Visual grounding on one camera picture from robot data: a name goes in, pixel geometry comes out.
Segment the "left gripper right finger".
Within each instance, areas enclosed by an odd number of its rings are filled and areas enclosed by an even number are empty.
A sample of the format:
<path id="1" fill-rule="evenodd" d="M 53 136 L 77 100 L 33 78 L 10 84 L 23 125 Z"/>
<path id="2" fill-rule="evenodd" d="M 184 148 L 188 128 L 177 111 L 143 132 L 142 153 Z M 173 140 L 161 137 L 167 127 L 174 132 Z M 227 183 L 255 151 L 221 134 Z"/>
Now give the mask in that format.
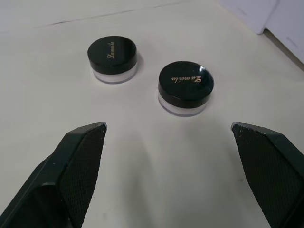
<path id="1" fill-rule="evenodd" d="M 246 180 L 272 228 L 304 226 L 304 155 L 276 131 L 234 122 Z"/>

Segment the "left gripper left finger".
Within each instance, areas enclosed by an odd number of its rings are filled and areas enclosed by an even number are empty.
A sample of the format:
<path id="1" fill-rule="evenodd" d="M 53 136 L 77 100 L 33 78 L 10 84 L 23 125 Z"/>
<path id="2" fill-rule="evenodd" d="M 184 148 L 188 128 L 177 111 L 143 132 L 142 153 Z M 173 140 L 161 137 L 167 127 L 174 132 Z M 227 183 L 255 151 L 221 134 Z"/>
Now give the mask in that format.
<path id="1" fill-rule="evenodd" d="M 80 228 L 100 168 L 107 125 L 78 127 L 31 173 L 0 216 L 2 228 Z"/>

